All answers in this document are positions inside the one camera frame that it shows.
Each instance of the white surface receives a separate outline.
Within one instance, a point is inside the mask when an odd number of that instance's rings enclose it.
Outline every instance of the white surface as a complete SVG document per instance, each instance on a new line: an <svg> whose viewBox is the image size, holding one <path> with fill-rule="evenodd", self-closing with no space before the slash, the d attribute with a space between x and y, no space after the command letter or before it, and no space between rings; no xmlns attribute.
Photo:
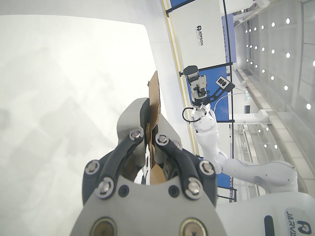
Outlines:
<svg viewBox="0 0 315 236"><path fill-rule="evenodd" d="M117 146L116 124L148 96L143 25L0 16L1 235L68 235L86 163Z"/></svg>
<svg viewBox="0 0 315 236"><path fill-rule="evenodd" d="M204 68L225 64L225 50L219 0L196 0L170 13L183 67ZM199 45L201 26L203 45Z"/></svg>
<svg viewBox="0 0 315 236"><path fill-rule="evenodd" d="M225 0L226 13L234 13L244 9L248 9L253 5L253 0ZM223 0L220 0L221 15L224 16Z"/></svg>
<svg viewBox="0 0 315 236"><path fill-rule="evenodd" d="M315 199L300 192L272 193L236 203L217 205L216 211L225 227L227 235L265 236L264 218L272 216L275 235L290 235L287 208L294 210L295 227L299 219L307 221L313 231Z"/></svg>
<svg viewBox="0 0 315 236"><path fill-rule="evenodd" d="M306 160L304 158L293 158L293 161L296 165L298 173L302 178L314 179L314 175L311 172Z"/></svg>
<svg viewBox="0 0 315 236"><path fill-rule="evenodd" d="M178 110L183 109L182 91L160 0L0 0L0 15L12 14L66 15L143 24L159 73L168 121L182 138L183 146L191 151L188 126Z"/></svg>

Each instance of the white panel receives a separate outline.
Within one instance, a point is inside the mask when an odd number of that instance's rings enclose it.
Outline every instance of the white panel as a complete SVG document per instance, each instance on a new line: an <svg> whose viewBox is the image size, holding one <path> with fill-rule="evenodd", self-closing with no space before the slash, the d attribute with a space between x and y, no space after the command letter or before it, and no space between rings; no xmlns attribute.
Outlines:
<svg viewBox="0 0 315 236"><path fill-rule="evenodd" d="M247 9L253 5L253 0L225 0L226 14ZM220 0L221 15L224 15L223 0Z"/></svg>
<svg viewBox="0 0 315 236"><path fill-rule="evenodd" d="M285 146L288 149L288 152L290 153L291 157L293 158L302 158L303 155L300 152L299 148L296 146L295 142L285 142Z"/></svg>
<svg viewBox="0 0 315 236"><path fill-rule="evenodd" d="M120 114L148 96L155 64L146 29L9 15L0 16L0 33L0 109L9 118L0 140L1 235L69 235L84 166L117 146Z"/></svg>
<svg viewBox="0 0 315 236"><path fill-rule="evenodd" d="M198 68L204 68L225 64L219 0L196 0L174 10L170 15L184 67L197 65Z"/></svg>
<svg viewBox="0 0 315 236"><path fill-rule="evenodd" d="M279 135L283 141L289 141L289 142L294 141L286 129L277 129L277 131L278 131L278 133L279 133Z"/></svg>
<svg viewBox="0 0 315 236"><path fill-rule="evenodd" d="M223 151L228 157L230 157L230 129L229 123L218 123L219 129L219 149Z"/></svg>
<svg viewBox="0 0 315 236"><path fill-rule="evenodd" d="M299 85L299 95L302 96L306 101L310 101L312 94L312 86L301 80Z"/></svg>
<svg viewBox="0 0 315 236"><path fill-rule="evenodd" d="M308 167L308 164L306 163L306 160L304 158L293 158L293 161L296 165L298 173L301 175L302 178L314 179L314 175Z"/></svg>

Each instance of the metal bolt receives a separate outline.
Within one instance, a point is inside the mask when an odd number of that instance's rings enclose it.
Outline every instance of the metal bolt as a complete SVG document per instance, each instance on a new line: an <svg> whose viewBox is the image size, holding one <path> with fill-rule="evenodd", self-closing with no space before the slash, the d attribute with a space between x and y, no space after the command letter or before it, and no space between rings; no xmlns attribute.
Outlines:
<svg viewBox="0 0 315 236"><path fill-rule="evenodd" d="M196 219L187 219L181 229L182 236L206 236L206 230L202 223Z"/></svg>
<svg viewBox="0 0 315 236"><path fill-rule="evenodd" d="M99 183L98 189L100 194L106 194L109 188L110 188L109 182L102 181Z"/></svg>
<svg viewBox="0 0 315 236"><path fill-rule="evenodd" d="M95 162L92 162L88 165L88 171L93 172L97 167L97 164Z"/></svg>
<svg viewBox="0 0 315 236"><path fill-rule="evenodd" d="M139 131L134 131L131 136L135 139L138 139L140 137L140 132Z"/></svg>
<svg viewBox="0 0 315 236"><path fill-rule="evenodd" d="M199 194L200 186L197 182L190 182L188 189L192 194Z"/></svg>
<svg viewBox="0 0 315 236"><path fill-rule="evenodd" d="M95 194L99 198L108 198L114 190L114 181L110 177L104 177L103 181L99 183L95 189Z"/></svg>
<svg viewBox="0 0 315 236"><path fill-rule="evenodd" d="M97 160L93 160L85 169L85 173L88 175L93 175L99 170L99 162Z"/></svg>
<svg viewBox="0 0 315 236"><path fill-rule="evenodd" d="M199 163L199 169L202 173L204 173L207 176L211 176L214 174L214 170L212 169L212 166L209 161L203 160Z"/></svg>
<svg viewBox="0 0 315 236"><path fill-rule="evenodd" d="M160 135L160 137L158 138L159 142L161 143L165 143L167 141L166 136L164 135Z"/></svg>
<svg viewBox="0 0 315 236"><path fill-rule="evenodd" d="M212 167L209 163L204 163L202 166L206 172L210 172L212 170Z"/></svg>

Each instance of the cardboard box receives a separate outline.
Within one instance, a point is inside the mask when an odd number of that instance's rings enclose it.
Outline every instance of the cardboard box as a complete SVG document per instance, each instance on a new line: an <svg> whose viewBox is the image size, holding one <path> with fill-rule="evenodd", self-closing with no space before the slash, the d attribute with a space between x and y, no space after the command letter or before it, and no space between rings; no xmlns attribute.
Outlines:
<svg viewBox="0 0 315 236"><path fill-rule="evenodd" d="M160 85L158 82L158 72L155 71L151 80L148 83L149 87L149 99L150 99L150 120L146 127L146 137L148 140L148 147L150 151L150 184L159 184L165 182L165 176L163 170L159 165L155 164L155 134L152 131L158 123L159 116L161 113L161 100L160 100Z"/></svg>

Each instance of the robotic hand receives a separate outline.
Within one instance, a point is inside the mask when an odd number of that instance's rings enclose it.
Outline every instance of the robotic hand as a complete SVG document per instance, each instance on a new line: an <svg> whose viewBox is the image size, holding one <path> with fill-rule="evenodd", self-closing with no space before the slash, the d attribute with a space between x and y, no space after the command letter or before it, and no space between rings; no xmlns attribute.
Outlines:
<svg viewBox="0 0 315 236"><path fill-rule="evenodd" d="M209 161L200 161L160 115L153 130L155 162L166 182L133 182L145 165L149 99L135 100L117 123L118 145L85 167L84 208L71 236L226 235L215 211L217 181Z"/></svg>
<svg viewBox="0 0 315 236"><path fill-rule="evenodd" d="M216 206L214 165L183 149L178 134L162 115L153 130L154 159L166 182L134 183L145 164L148 119L149 99L135 100L118 120L117 147L86 165L83 210L70 236L312 233L315 199L304 193L274 193Z"/></svg>
<svg viewBox="0 0 315 236"><path fill-rule="evenodd" d="M218 148L219 131L216 122L216 115L210 108L210 103L216 101L225 91L230 92L235 87L230 81L222 76L216 81L219 88L207 96L206 76L199 75L197 66L188 66L183 71L191 89L191 104L193 108L190 120L196 132L196 138L201 145L204 159L210 161L217 174L225 174L237 179L257 184L266 192L288 192L297 191L297 172L295 167L284 161L271 161L265 164L254 164L227 158Z"/></svg>

